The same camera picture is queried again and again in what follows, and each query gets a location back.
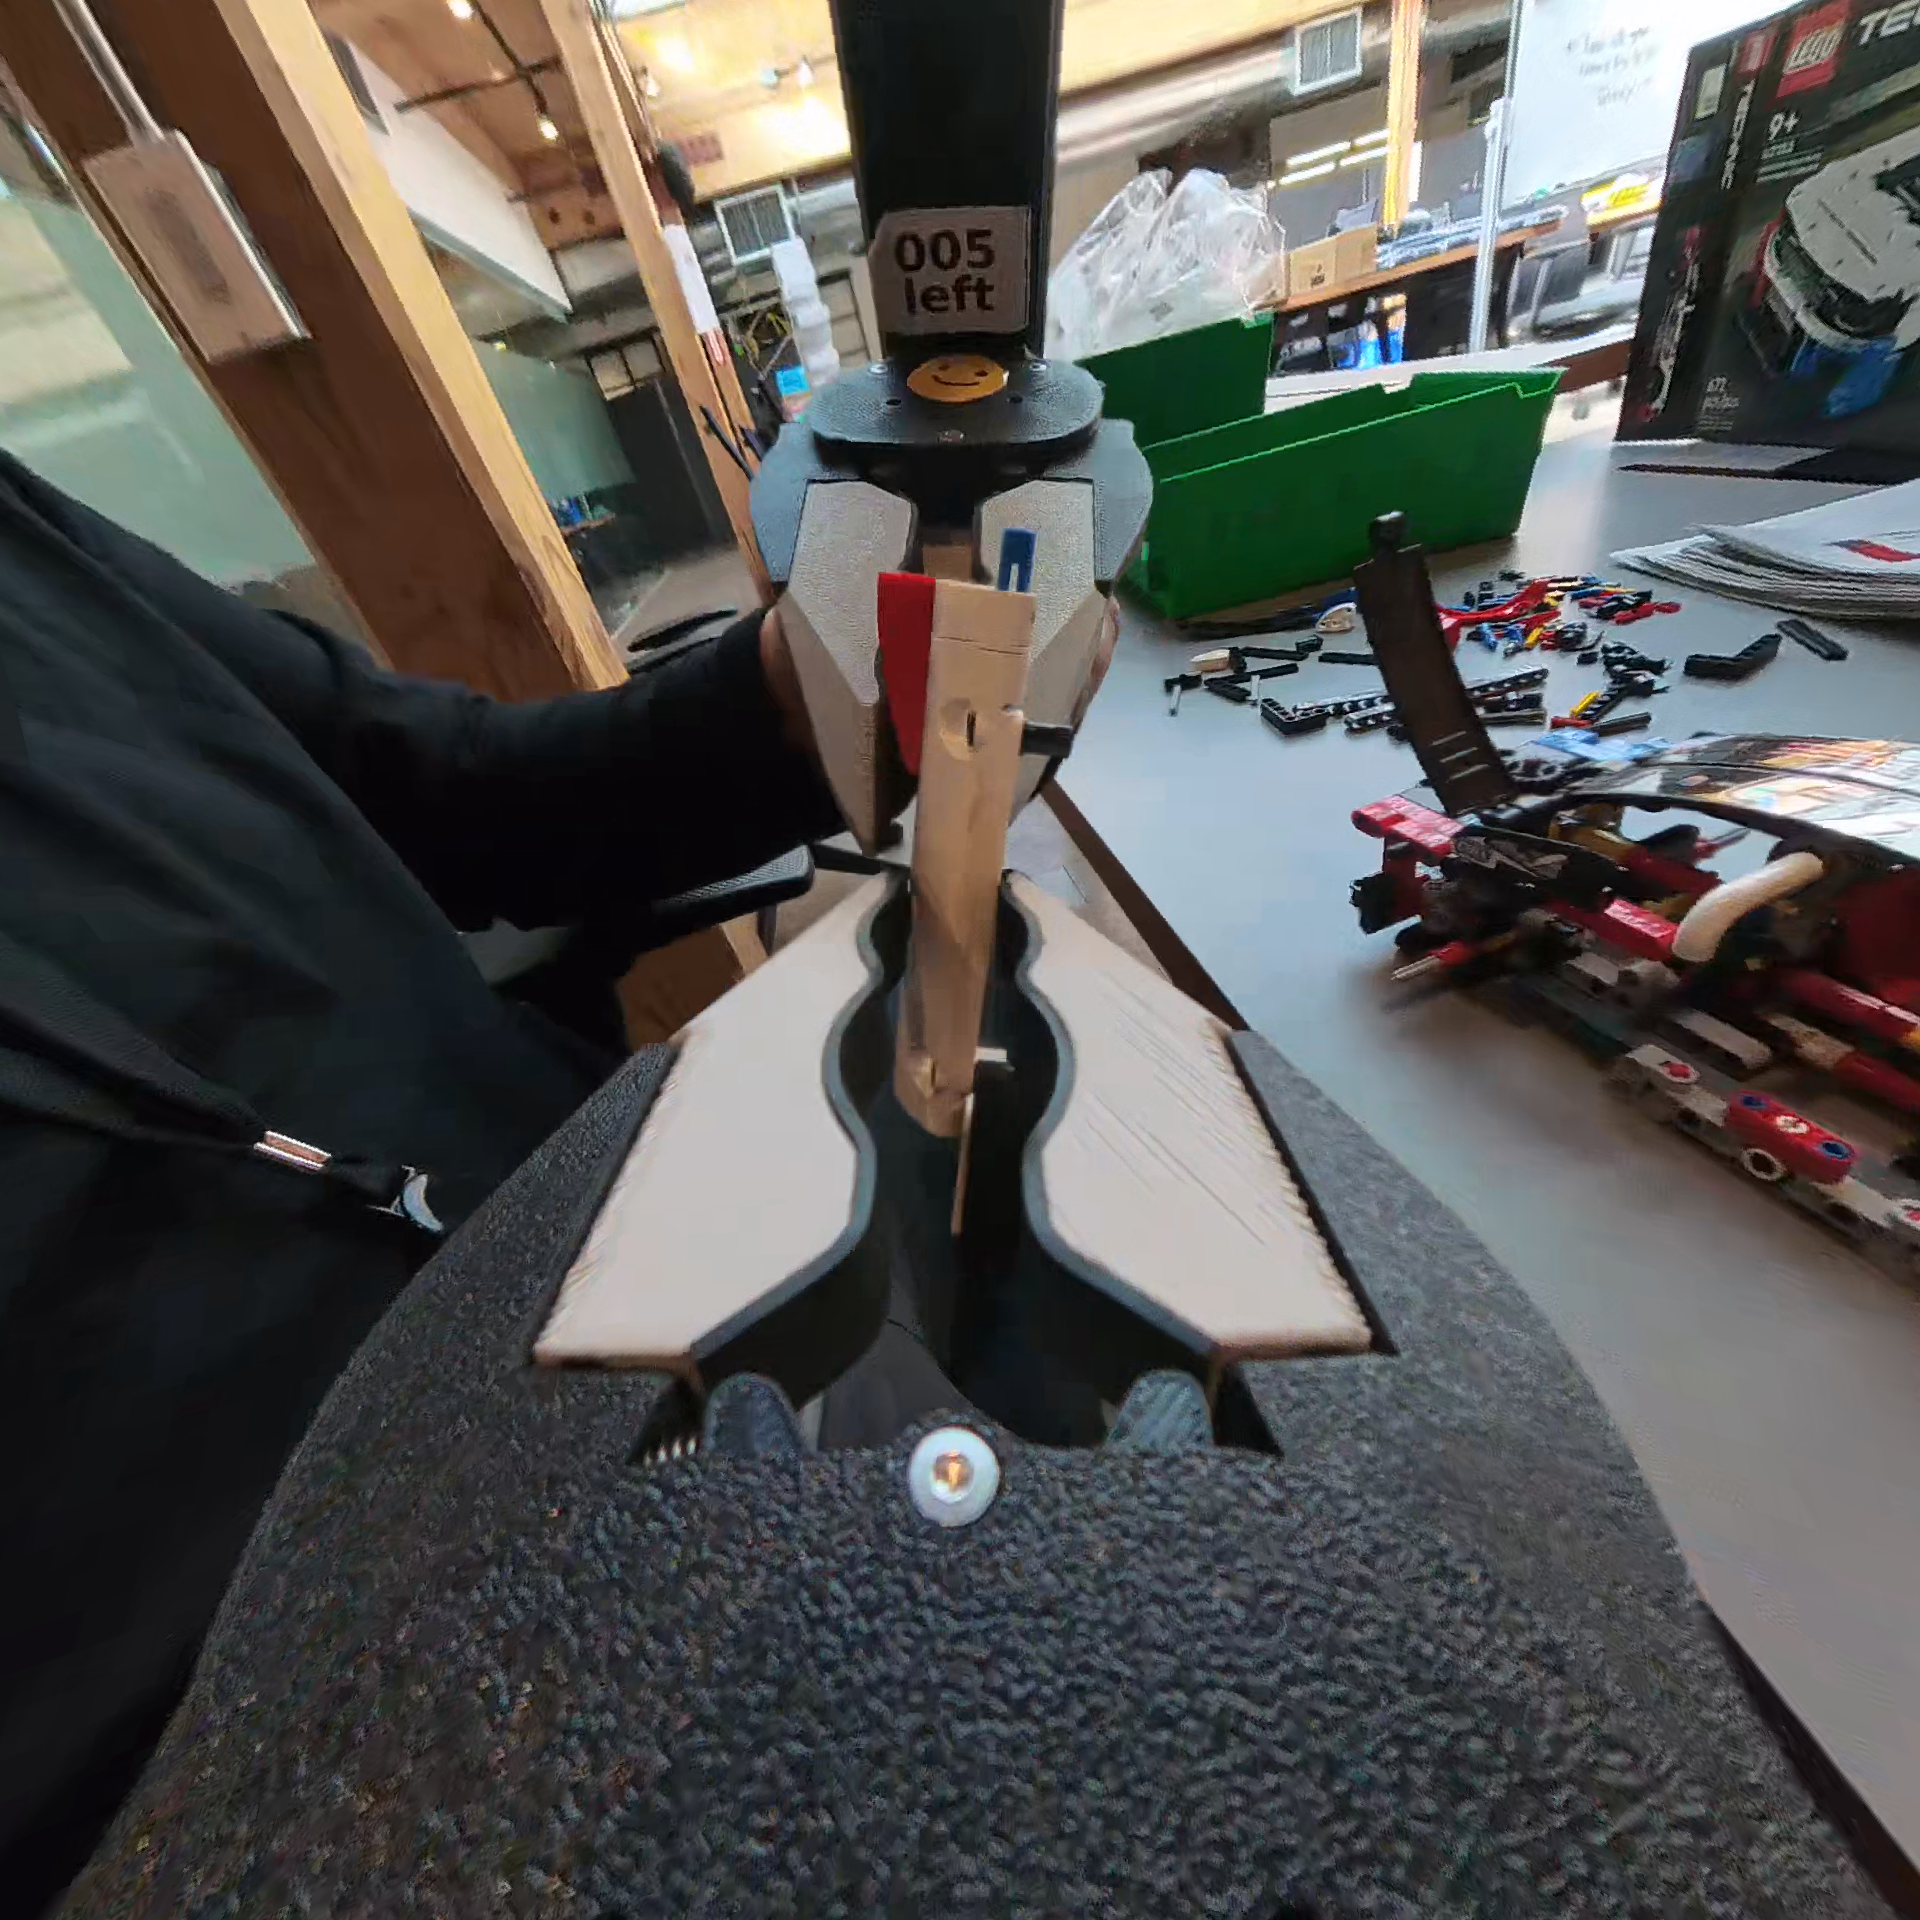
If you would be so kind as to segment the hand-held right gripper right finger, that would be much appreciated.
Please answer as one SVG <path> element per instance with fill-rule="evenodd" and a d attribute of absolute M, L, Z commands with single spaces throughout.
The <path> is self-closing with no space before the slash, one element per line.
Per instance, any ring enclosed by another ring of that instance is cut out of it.
<path fill-rule="evenodd" d="M 1234 1033 L 1026 876 L 1009 873 L 1002 899 L 1024 934 L 1016 985 L 1055 1046 L 1024 1222 L 1065 1283 L 1072 1335 L 1113 1334 L 1144 1367 L 1367 1354 L 1370 1320 Z"/>

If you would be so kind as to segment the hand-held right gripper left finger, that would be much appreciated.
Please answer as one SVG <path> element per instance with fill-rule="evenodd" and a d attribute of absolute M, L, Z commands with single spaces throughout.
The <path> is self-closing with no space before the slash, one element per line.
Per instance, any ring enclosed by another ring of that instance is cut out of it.
<path fill-rule="evenodd" d="M 869 1350 L 878 1161 L 843 1046 L 883 1011 L 875 876 L 677 1035 L 536 1339 L 543 1369 L 645 1371 L 710 1396 L 763 1377 L 822 1396 Z"/>

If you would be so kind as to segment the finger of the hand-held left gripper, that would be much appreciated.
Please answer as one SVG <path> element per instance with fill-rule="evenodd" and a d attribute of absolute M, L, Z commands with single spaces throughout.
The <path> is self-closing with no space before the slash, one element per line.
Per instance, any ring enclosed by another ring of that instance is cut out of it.
<path fill-rule="evenodd" d="M 781 617 L 847 830 L 880 851 L 912 778 L 880 687 L 880 576 L 903 572 L 917 511 L 869 482 L 808 488 Z"/>
<path fill-rule="evenodd" d="M 1086 710 L 1110 590 L 1097 579 L 1095 490 L 1074 481 L 1029 481 L 995 497 L 995 560 L 1007 534 L 1037 537 L 1024 723 L 1070 727 Z"/>

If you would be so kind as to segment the white and red brick door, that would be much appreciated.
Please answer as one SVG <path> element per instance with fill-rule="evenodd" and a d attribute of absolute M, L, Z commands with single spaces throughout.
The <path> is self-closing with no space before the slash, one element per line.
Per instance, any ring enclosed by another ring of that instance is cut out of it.
<path fill-rule="evenodd" d="M 919 783 L 897 1098 L 929 1136 L 955 1143 L 954 1232 L 966 1224 L 978 1038 L 1024 754 L 1037 556 L 1037 535 L 1010 528 L 992 583 L 878 579 L 880 683 Z"/>

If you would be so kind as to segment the toy brick car model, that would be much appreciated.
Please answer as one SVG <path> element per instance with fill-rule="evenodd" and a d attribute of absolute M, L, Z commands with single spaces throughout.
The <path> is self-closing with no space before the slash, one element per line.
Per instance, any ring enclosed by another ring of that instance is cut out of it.
<path fill-rule="evenodd" d="M 1425 552 L 1357 567 L 1393 665 L 1448 665 Z M 1504 751 L 1458 719 L 1422 787 L 1359 807 L 1352 905 L 1408 987 L 1512 987 L 1613 1087 L 1917 1284 L 1917 746 L 1694 735 Z"/>

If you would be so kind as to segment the person's left forearm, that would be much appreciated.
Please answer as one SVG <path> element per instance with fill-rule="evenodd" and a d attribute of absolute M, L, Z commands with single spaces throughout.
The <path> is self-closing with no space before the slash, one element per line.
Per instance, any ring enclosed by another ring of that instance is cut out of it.
<path fill-rule="evenodd" d="M 254 683 L 457 928 L 587 924 L 841 830 L 822 759 L 783 739 L 760 620 L 526 704 L 376 667 L 315 626 L 265 643 Z"/>

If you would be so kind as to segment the person's left hand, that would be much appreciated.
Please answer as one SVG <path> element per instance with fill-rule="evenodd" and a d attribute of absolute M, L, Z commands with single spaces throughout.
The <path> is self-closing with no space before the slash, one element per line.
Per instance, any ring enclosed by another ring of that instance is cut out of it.
<path fill-rule="evenodd" d="M 809 710 L 797 658 L 785 636 L 783 610 L 769 609 L 758 626 L 760 674 L 766 696 L 781 721 L 781 731 L 791 752 L 818 759 L 818 743 L 809 723 Z"/>

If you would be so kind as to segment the clear plastic bag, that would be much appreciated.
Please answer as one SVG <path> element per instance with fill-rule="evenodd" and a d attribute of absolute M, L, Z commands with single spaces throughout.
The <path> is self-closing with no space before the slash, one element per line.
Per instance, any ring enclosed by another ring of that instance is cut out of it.
<path fill-rule="evenodd" d="M 1047 356 L 1083 364 L 1219 321 L 1288 290 L 1288 233 L 1261 185 L 1191 169 L 1141 172 L 1047 281 Z"/>

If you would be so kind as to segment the black office chair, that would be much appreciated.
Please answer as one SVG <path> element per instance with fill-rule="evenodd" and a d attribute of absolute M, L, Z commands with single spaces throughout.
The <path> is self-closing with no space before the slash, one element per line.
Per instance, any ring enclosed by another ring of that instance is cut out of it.
<path fill-rule="evenodd" d="M 815 876 L 815 852 L 809 847 L 800 847 L 742 876 L 659 899 L 647 905 L 642 916 L 641 952 L 664 948 L 693 934 L 742 920 L 761 934 L 773 927 L 785 903 L 809 891 Z"/>

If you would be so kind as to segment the green plastic bin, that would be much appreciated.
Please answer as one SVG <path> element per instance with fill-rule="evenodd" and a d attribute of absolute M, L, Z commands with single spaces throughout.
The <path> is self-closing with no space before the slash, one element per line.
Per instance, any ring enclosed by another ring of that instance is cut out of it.
<path fill-rule="evenodd" d="M 1151 444 L 1154 497 L 1126 582 L 1186 620 L 1352 579 L 1393 512 L 1432 552 L 1512 537 L 1562 377 L 1427 374 Z"/>
<path fill-rule="evenodd" d="M 1141 448 L 1264 415 L 1277 316 L 1226 319 L 1079 361 L 1103 390 L 1103 415 L 1134 427 Z"/>

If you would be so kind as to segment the pile of loose brick pieces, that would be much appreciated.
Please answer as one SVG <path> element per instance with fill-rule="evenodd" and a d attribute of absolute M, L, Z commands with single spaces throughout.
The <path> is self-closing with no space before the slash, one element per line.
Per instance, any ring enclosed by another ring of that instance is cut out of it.
<path fill-rule="evenodd" d="M 1182 624 L 1194 649 L 1166 674 L 1161 697 L 1175 714 L 1207 696 L 1257 714 L 1281 736 L 1345 730 L 1410 746 L 1437 742 L 1446 723 L 1465 719 L 1603 756 L 1619 739 L 1629 751 L 1653 746 L 1653 704 L 1673 679 L 1738 687 L 1785 644 L 1824 664 L 1848 658 L 1837 636 L 1795 614 L 1776 616 L 1738 647 L 1686 658 L 1630 638 L 1686 610 L 1680 599 L 1593 572 L 1541 576 L 1509 567 L 1437 602 L 1446 665 L 1393 665 L 1386 638 L 1363 636 L 1359 592 L 1345 590 L 1320 604 Z"/>

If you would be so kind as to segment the whiteboard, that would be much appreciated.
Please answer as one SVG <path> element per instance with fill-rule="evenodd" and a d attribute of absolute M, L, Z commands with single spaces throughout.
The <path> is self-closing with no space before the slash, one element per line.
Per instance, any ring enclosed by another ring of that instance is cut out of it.
<path fill-rule="evenodd" d="M 1521 3 L 1504 88 L 1503 206 L 1667 155 L 1693 50 L 1778 3 Z"/>

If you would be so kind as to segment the person in black clothing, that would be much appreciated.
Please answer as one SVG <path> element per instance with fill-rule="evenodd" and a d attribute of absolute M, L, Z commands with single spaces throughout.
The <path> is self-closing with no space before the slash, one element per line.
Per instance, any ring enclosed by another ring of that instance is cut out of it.
<path fill-rule="evenodd" d="M 6 1915 L 41 1915 L 338 1374 L 617 1067 L 647 903 L 457 928 L 256 696 L 325 628 L 10 456 L 3 572 Z"/>

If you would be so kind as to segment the thick instruction booklet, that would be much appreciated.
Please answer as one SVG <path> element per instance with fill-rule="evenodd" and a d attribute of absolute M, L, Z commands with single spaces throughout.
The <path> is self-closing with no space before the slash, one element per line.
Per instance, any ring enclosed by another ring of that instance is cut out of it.
<path fill-rule="evenodd" d="M 1805 512 L 1619 550 L 1622 570 L 1785 614 L 1919 617 L 1919 534 Z"/>

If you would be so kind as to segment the toy car set box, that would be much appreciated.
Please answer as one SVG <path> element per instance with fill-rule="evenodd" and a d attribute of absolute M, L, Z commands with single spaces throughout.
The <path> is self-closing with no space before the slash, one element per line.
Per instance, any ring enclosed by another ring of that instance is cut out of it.
<path fill-rule="evenodd" d="M 1917 479 L 1917 3 L 1793 4 L 1693 46 L 1617 435 Z"/>

